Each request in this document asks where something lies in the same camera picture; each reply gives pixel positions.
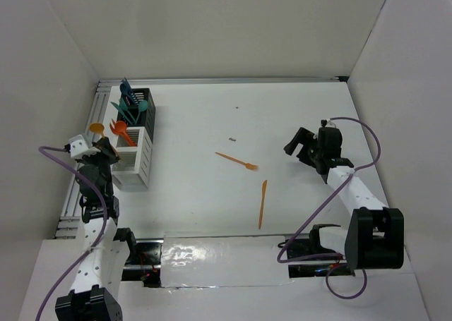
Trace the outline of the dark blue knife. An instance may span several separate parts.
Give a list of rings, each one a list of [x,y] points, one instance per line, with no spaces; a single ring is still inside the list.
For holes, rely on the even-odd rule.
[[[120,85],[121,95],[129,99],[129,103],[133,105],[138,104],[138,100],[135,96],[135,93],[133,92],[128,80],[124,78],[121,81]]]

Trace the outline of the teal knife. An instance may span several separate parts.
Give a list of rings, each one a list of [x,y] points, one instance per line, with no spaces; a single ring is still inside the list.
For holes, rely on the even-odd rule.
[[[126,116],[126,113],[123,111],[119,104],[115,102],[110,102],[110,104],[122,115],[122,117],[126,120],[127,123],[129,123],[130,125],[133,124],[133,122],[130,121],[129,118]]]

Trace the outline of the red-orange fork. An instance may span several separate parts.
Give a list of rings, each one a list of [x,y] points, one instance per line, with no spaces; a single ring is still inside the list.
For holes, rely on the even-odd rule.
[[[114,127],[114,124],[113,124],[113,123],[110,123],[110,124],[109,124],[109,127],[110,127],[110,130],[111,130],[111,132],[112,132],[113,134],[118,135],[118,136],[121,136],[122,132],[121,132],[121,131],[118,131],[118,130]]]

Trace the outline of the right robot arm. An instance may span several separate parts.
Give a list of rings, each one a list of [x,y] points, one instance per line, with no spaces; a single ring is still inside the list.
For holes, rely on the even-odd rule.
[[[316,259],[345,258],[349,268],[399,269],[404,262],[404,217],[389,208],[366,187],[357,169],[341,156],[343,137],[339,129],[321,127],[317,133],[300,128],[285,146],[287,155],[313,167],[333,189],[348,212],[346,229],[335,224],[316,224],[309,233],[308,250]]]

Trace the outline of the teal spoon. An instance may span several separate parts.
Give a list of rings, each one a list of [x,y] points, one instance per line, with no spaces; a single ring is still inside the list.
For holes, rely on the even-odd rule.
[[[138,104],[138,113],[135,118],[135,124],[138,123],[138,120],[140,119],[140,116],[143,112],[147,111],[148,109],[148,102],[146,100],[141,100]]]

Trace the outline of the yellow-orange spoon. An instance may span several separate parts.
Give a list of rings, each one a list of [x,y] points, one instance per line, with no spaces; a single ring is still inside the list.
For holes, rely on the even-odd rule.
[[[105,134],[104,134],[105,127],[103,126],[102,123],[92,123],[92,124],[90,124],[89,130],[90,130],[91,133],[97,134],[101,138],[105,137]]]

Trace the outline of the teal fork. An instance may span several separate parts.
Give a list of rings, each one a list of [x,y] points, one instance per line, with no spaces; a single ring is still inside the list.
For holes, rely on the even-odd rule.
[[[124,99],[121,97],[119,99],[119,106],[121,110],[123,111],[123,117],[128,116],[128,121],[130,124],[135,124],[134,117],[132,116],[131,112],[129,111],[129,108],[127,106],[127,103],[124,101]]]

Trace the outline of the dark blue spoon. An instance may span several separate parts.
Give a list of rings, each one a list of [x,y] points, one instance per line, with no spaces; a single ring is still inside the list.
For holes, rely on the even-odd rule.
[[[124,99],[124,101],[127,104],[135,104],[133,98],[129,94],[128,87],[124,83],[121,83],[121,85],[119,86],[119,89],[121,91],[121,97]]]

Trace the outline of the yellow-orange knife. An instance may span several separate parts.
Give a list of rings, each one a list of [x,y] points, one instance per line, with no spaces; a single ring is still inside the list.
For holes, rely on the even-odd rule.
[[[263,213],[264,213],[264,207],[265,207],[267,185],[268,185],[268,180],[265,180],[261,186],[261,204],[260,204],[259,216],[258,216],[258,229],[259,230],[261,229],[262,223],[263,223]]]

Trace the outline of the red-orange spoon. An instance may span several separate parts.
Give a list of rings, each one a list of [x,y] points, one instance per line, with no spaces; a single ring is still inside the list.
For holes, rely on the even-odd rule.
[[[129,134],[126,131],[127,125],[124,121],[117,121],[114,124],[114,129],[117,132],[117,135],[119,135],[123,139],[125,139],[125,141],[128,143],[129,146],[131,146],[131,147],[136,146],[136,143],[134,141],[132,141],[132,139],[130,138]]]

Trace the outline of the dark blue fork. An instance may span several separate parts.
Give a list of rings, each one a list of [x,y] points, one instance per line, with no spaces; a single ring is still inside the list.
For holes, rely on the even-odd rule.
[[[135,95],[134,91],[132,90],[131,86],[129,84],[123,83],[122,84],[123,89],[125,90],[127,97],[135,104],[138,105],[139,99]]]

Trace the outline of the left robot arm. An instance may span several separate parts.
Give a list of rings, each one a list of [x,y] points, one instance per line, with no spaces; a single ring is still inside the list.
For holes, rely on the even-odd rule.
[[[83,247],[87,255],[77,264],[77,273],[66,296],[55,304],[58,320],[122,320],[118,302],[125,264],[139,256],[129,228],[119,228],[119,201],[114,196],[111,166],[119,157],[108,138],[90,142],[80,134],[66,147],[80,167]]]

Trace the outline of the yellow-orange fork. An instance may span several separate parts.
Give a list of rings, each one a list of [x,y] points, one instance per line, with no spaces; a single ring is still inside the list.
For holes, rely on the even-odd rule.
[[[242,166],[244,166],[248,170],[251,170],[251,171],[257,171],[258,170],[258,165],[251,164],[251,163],[248,163],[248,162],[243,162],[243,161],[241,161],[239,159],[236,159],[236,158],[231,157],[229,155],[225,155],[225,154],[220,153],[220,152],[215,152],[215,153],[216,153],[216,155],[219,155],[219,156],[221,156],[221,157],[223,157],[225,159],[228,159],[228,160],[230,160],[232,162],[236,162],[238,164],[241,164]]]

